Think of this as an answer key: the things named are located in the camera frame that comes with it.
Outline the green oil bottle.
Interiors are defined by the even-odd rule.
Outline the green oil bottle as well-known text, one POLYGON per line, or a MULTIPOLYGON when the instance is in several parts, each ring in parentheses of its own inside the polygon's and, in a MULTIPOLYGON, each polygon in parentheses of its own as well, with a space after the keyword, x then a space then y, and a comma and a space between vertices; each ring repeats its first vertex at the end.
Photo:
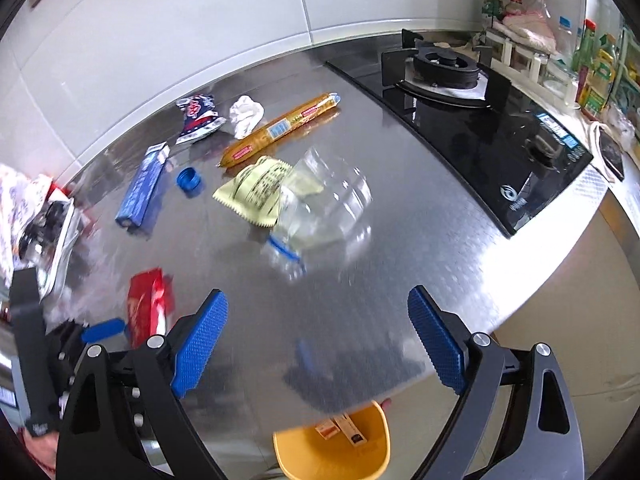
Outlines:
POLYGON ((588 72, 590 70, 594 45, 596 44, 597 24, 586 18, 584 27, 582 28, 582 36, 580 37, 579 47, 574 53, 572 61, 572 71, 576 73, 578 78, 576 101, 579 101, 582 95, 588 72))

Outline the blue ointment box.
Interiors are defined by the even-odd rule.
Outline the blue ointment box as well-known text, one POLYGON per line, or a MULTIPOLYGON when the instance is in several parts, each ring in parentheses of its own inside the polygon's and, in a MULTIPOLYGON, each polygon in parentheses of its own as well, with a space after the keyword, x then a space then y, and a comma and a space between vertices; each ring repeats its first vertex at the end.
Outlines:
POLYGON ((170 147, 166 142, 146 149, 115 217, 115 222, 121 228, 130 230, 142 227, 169 152, 170 147))

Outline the orange white medicine box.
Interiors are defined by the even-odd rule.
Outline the orange white medicine box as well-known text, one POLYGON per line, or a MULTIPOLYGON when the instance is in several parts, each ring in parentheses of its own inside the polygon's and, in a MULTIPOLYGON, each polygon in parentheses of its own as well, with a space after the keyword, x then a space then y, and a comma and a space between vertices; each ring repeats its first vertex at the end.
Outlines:
POLYGON ((326 419, 314 426, 314 430, 324 440, 330 440, 341 433, 341 429, 333 419, 326 419))

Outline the black gas stove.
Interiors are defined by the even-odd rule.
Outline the black gas stove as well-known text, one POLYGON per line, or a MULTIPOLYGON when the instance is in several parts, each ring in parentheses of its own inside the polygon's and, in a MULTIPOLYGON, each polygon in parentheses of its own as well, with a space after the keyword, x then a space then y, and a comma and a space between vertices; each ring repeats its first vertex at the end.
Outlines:
POLYGON ((588 148, 493 70, 487 48, 471 58, 412 30, 400 39, 326 64, 404 122, 515 235, 587 168, 588 148))

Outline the white tissue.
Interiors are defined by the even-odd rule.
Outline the white tissue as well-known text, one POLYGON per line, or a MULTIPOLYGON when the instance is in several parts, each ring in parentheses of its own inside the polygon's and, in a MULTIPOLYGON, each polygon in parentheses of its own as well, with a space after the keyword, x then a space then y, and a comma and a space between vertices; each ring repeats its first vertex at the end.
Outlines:
POLYGON ((229 120, 236 140, 246 138, 264 117, 262 104, 250 96, 240 96, 230 107, 229 120))

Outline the green wrapper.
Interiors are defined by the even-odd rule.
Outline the green wrapper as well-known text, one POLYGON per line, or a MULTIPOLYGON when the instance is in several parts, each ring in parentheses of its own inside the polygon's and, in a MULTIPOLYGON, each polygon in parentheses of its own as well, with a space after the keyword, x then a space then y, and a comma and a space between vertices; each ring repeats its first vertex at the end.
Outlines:
POLYGON ((213 199, 260 228, 273 228, 296 196, 320 194, 324 186, 283 160, 262 156, 217 188, 213 199))

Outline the clear plastic bottle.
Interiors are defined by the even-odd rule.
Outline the clear plastic bottle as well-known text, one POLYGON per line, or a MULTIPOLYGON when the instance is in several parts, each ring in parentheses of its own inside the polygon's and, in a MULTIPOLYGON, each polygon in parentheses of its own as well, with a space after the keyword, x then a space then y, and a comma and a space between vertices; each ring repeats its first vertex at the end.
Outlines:
POLYGON ((310 148, 280 184, 279 214, 262 253, 293 273, 321 260, 350 261, 369 244, 366 176, 345 159, 310 148))

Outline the orange sausage stick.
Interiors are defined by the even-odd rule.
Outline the orange sausage stick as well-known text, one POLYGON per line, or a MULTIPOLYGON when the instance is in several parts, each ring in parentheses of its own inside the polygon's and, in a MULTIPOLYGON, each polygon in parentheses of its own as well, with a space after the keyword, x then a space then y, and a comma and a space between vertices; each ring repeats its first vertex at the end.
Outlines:
POLYGON ((273 119, 250 133, 244 139, 236 141, 224 150, 218 166, 231 168, 268 148, 271 144, 283 139, 289 133, 306 126, 329 110, 333 110, 341 102, 336 92, 323 93, 321 96, 299 105, 277 119, 273 119))

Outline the blue bottle cap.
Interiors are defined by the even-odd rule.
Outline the blue bottle cap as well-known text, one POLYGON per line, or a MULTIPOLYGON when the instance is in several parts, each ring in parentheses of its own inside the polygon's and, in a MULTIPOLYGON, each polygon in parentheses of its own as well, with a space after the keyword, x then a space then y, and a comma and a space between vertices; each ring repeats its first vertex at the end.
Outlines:
POLYGON ((193 167, 186 167, 176 177, 178 188, 186 194, 193 193, 202 183, 200 174, 193 167))

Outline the red paper packet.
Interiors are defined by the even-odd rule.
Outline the red paper packet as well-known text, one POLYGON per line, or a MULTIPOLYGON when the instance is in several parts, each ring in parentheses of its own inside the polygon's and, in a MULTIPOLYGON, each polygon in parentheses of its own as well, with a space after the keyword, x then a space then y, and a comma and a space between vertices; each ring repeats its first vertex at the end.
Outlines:
POLYGON ((175 310, 172 277, 161 268, 130 278, 126 301, 130 346, 138 348, 151 336, 168 334, 175 310))

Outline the red white blue snack bag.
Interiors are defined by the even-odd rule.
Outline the red white blue snack bag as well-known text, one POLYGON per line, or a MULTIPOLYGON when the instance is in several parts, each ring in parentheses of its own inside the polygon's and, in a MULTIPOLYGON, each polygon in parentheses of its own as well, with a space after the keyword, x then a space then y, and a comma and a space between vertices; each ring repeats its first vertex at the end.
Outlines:
POLYGON ((176 101, 182 111, 182 130, 176 140, 177 145, 198 142, 217 131, 227 118, 219 114, 212 94, 194 94, 176 101))

